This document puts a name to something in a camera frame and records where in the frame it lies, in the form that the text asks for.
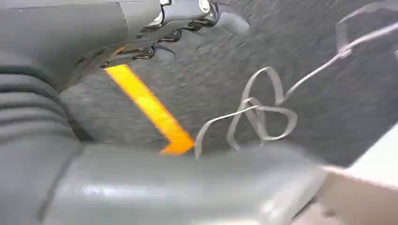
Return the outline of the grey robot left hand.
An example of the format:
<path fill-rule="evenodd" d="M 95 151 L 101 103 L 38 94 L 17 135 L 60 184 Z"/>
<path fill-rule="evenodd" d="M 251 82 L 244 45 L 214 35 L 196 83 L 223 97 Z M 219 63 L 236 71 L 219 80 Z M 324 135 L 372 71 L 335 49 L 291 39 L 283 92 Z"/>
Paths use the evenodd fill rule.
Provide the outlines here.
<path fill-rule="evenodd" d="M 249 22 L 212 0 L 0 3 L 3 225 L 291 225 L 324 181 L 298 146 L 271 142 L 173 157 L 80 141 L 59 93 L 169 33 Z"/>

